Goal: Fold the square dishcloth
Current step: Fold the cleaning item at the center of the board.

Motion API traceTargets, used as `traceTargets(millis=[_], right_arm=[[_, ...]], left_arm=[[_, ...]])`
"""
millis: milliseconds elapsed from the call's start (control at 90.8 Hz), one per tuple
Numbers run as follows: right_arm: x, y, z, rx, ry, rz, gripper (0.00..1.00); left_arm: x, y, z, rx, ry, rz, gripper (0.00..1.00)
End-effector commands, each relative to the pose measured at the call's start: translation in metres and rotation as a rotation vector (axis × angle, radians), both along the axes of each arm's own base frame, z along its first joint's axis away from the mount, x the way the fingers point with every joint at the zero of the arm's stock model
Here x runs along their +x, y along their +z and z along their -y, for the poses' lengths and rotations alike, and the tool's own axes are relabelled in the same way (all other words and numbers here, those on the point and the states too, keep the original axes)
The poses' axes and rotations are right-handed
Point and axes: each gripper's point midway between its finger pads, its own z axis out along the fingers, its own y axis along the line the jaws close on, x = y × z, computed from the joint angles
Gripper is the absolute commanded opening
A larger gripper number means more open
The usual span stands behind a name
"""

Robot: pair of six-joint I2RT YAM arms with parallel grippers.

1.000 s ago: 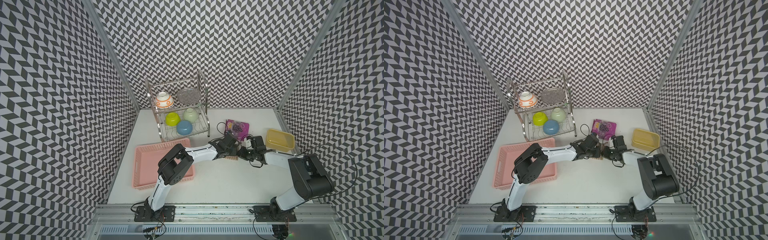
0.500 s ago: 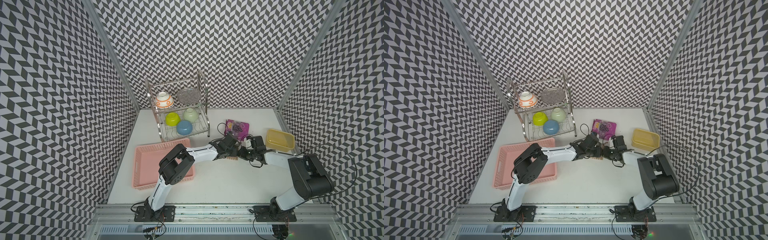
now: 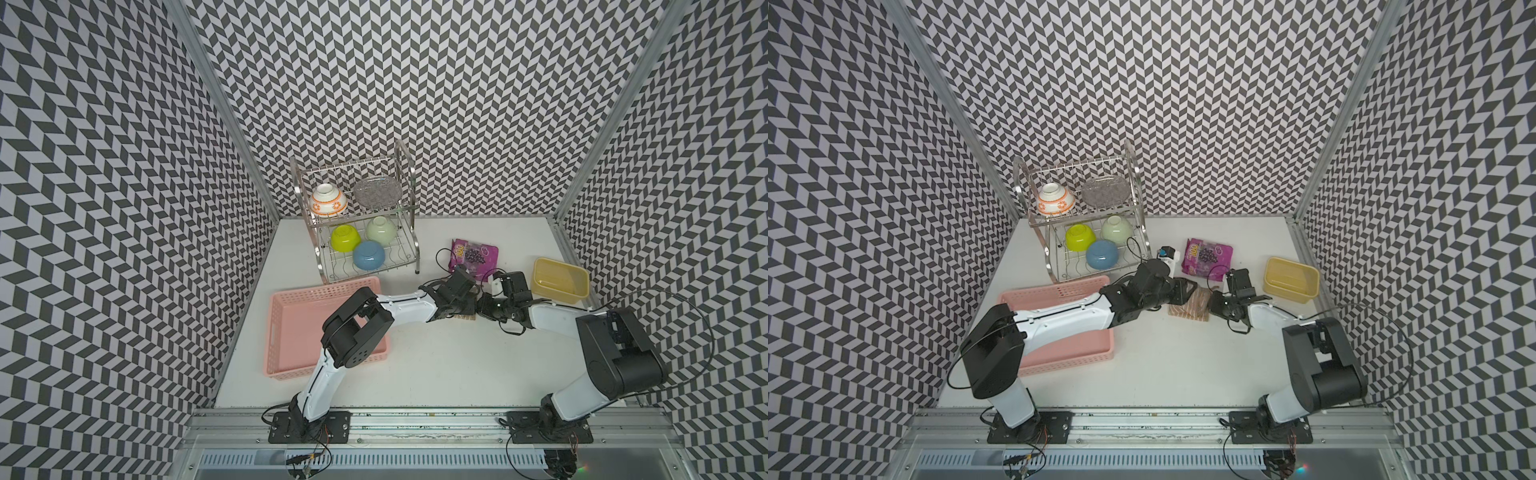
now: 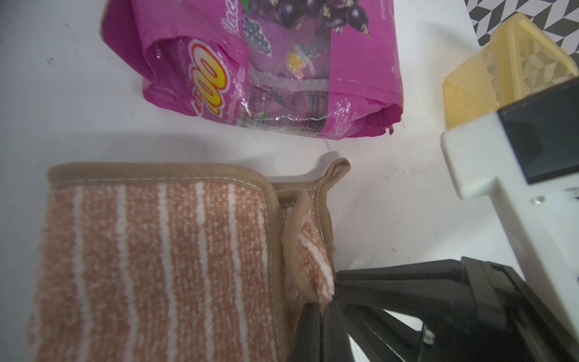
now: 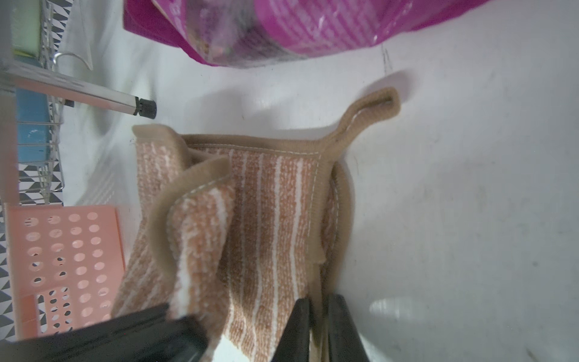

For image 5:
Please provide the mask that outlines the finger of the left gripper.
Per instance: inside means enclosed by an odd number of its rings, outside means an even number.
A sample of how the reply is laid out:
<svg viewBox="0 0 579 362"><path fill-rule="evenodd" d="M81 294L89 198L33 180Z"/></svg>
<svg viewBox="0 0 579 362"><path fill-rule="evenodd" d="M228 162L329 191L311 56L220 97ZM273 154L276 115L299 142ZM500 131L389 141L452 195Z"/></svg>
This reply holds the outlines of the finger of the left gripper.
<svg viewBox="0 0 579 362"><path fill-rule="evenodd" d="M2 361L199 361L208 348L193 317L168 317L167 303L90 327L1 342Z"/></svg>

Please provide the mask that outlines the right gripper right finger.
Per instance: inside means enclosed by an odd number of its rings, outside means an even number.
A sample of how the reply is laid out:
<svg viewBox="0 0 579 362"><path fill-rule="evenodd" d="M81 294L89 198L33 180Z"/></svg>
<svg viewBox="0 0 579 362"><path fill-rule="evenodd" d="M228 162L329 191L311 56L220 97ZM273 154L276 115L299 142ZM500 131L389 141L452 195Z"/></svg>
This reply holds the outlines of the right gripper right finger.
<svg viewBox="0 0 579 362"><path fill-rule="evenodd" d="M369 362L345 297L328 299L328 343L331 362Z"/></svg>

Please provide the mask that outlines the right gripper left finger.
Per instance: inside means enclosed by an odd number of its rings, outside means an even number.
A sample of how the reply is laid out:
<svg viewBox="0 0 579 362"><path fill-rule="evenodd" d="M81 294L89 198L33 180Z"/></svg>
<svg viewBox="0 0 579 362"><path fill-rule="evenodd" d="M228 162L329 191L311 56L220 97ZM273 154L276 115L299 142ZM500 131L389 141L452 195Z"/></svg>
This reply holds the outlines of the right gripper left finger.
<svg viewBox="0 0 579 362"><path fill-rule="evenodd" d="M311 303L296 301L271 362L308 362L310 351Z"/></svg>

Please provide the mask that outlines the striped brown dishcloth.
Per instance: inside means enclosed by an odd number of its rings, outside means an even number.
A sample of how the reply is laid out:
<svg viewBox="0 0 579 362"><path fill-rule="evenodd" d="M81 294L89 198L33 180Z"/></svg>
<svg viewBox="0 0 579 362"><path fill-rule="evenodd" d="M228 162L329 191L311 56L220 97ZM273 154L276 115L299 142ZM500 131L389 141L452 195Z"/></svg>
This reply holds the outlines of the striped brown dishcloth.
<svg viewBox="0 0 579 362"><path fill-rule="evenodd" d="M353 210L340 160L400 109L396 89L378 90L319 140L134 126L142 220L111 315L165 304L169 318L193 317L205 330L204 360L228 339L249 360L269 361L307 298L309 358L328 360L327 304Z"/></svg>

